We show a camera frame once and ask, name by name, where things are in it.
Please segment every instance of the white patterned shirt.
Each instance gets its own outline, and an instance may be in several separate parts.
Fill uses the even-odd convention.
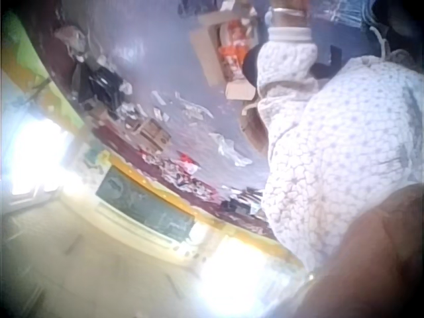
[[[319,89],[308,28],[270,28],[259,53],[271,171],[262,208],[308,270],[361,213],[422,182],[424,77],[395,56],[352,59]]]

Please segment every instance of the cardboard box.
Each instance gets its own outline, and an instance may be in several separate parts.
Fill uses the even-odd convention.
[[[209,86],[226,85],[227,99],[251,101],[256,95],[256,88],[245,79],[228,82],[218,51],[220,26],[237,19],[254,19],[254,17],[249,15],[248,10],[224,10],[200,15],[198,21],[201,28],[190,33],[190,40]]]
[[[268,131],[262,122],[256,107],[249,109],[245,115],[241,113],[240,130],[250,145],[264,156],[268,155]]]
[[[162,152],[169,143],[171,135],[168,134],[157,121],[148,119],[133,133],[139,144],[147,151],[155,154]]]

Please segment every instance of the sleeve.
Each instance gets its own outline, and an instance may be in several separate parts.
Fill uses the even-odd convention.
[[[262,208],[276,238],[308,269],[321,261],[320,248],[309,237],[308,215],[316,210],[315,163],[308,142],[298,138],[301,117],[318,92],[309,69],[317,47],[308,28],[270,28],[270,38],[258,56],[259,114],[268,129],[268,178]]]
[[[270,160],[279,136],[299,123],[318,92],[318,82],[309,73],[316,59],[309,28],[269,28],[269,42],[258,56],[258,111],[268,129]]]

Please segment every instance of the chalkboard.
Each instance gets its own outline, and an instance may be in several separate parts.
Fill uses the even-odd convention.
[[[188,237],[194,225],[192,215],[146,191],[113,166],[96,195],[135,221],[178,242]]]

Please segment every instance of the bracelet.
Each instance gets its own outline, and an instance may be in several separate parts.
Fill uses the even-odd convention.
[[[272,12],[281,12],[286,15],[291,15],[294,17],[302,17],[305,18],[306,15],[303,11],[300,10],[294,10],[294,9],[287,9],[287,8],[272,8]]]

